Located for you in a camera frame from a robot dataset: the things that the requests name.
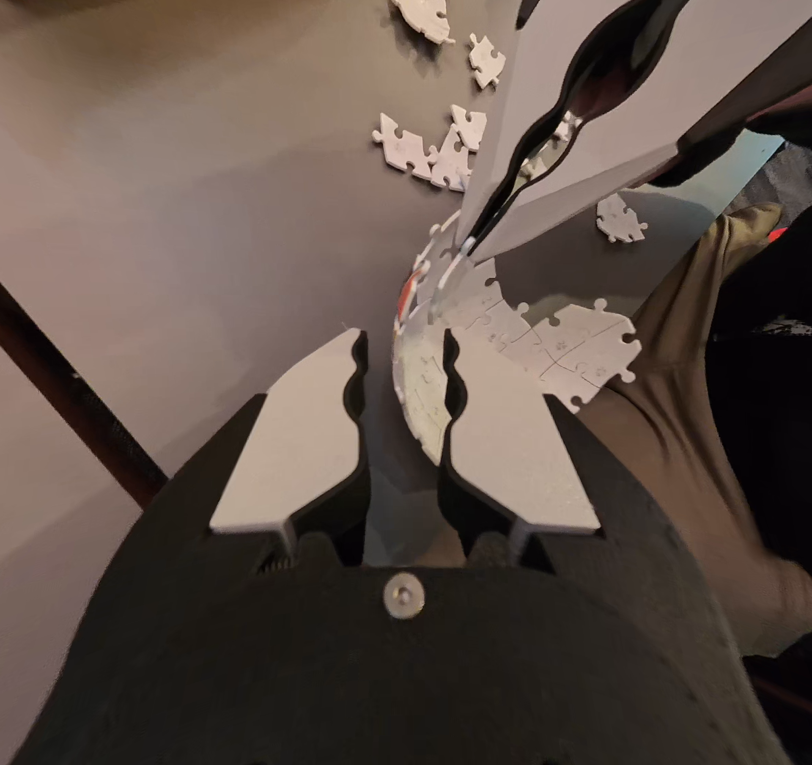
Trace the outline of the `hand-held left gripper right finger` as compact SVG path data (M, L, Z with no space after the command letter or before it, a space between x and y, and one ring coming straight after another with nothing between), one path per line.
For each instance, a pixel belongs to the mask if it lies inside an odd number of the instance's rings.
M535 534L591 536L594 507L542 388L461 328L446 330L442 514L468 555L481 534L522 556Z

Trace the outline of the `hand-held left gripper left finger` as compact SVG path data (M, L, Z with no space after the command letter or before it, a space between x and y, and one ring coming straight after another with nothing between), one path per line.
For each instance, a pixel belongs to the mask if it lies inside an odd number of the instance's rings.
M269 387L209 521L215 534L271 533L289 556L311 532L362 557L370 466L361 424L368 336L349 329Z

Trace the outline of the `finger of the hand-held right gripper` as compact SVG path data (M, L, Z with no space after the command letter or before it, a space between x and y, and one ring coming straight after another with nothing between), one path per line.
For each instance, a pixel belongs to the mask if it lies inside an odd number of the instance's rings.
M534 135L563 118L584 50L611 16L635 0L522 0L529 8L487 112L486 130L459 217L462 249L479 249L510 196Z
M810 31L811 0L689 0L665 47L636 86L586 122L579 157L611 175L651 176L681 155L679 145L788 39Z

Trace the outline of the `partly built white puzzle ball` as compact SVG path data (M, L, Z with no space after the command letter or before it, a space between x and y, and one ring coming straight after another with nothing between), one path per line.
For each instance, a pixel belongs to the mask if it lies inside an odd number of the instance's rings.
M493 348L555 396L571 413L619 377L630 383L629 365L642 349L627 317L606 311L604 299L592 307L569 304L531 325L526 303L516 307L502 297L494 260L476 265L429 319L433 293L452 263L459 212L430 229L429 241L415 257L395 314L391 349L392 381L412 436L438 465L451 420L446 405L447 375L442 367L447 329L464 330Z

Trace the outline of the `white puzzle pieces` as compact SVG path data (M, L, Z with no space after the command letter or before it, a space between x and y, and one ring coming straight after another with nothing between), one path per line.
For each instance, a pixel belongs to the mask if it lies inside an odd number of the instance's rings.
M598 42L607 38L609 31L615 31L621 17L641 3L642 0L631 2L601 25L584 50L585 65L588 55L596 52ZM519 8L516 31L523 26L528 13L529 8L523 12ZM480 89L490 85L497 89L507 62L505 55L496 52L486 36L470 36L469 64ZM455 242L465 255L473 254L477 259L483 259L506 252L591 205L613 197L624 184L635 180L635 177L611 175L609 168L603 174L603 169L590 167L579 159L585 152L576 146L585 147L590 142L582 132L583 125L599 118L602 112L595 110L593 105L580 105L579 96L585 87L594 83L594 79L578 68L563 118L548 136L533 136L533 148L526 153L513 190L500 208L496 224L488 229L481 247L462 249L458 226ZM384 159L392 168L411 171L413 177L439 188L466 192L485 130L485 113L468 113L453 105L452 124L439 149L434 146L426 148L419 135L401 130L385 113L381 113L379 128L373 130L372 138L382 146Z

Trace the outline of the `person's tan trouser leg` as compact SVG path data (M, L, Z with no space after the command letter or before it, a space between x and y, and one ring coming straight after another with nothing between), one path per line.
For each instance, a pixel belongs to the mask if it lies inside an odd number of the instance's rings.
M810 632L810 575L767 550L716 430L705 347L719 288L767 246L778 204L720 215L633 317L631 383L579 418L654 497L699 563L744 655L776 657Z

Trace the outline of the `wooden-edged white table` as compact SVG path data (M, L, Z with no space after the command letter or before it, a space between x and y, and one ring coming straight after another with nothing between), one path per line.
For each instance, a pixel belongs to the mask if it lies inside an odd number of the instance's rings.
M96 583L167 475L1 290L1 760L42 708Z

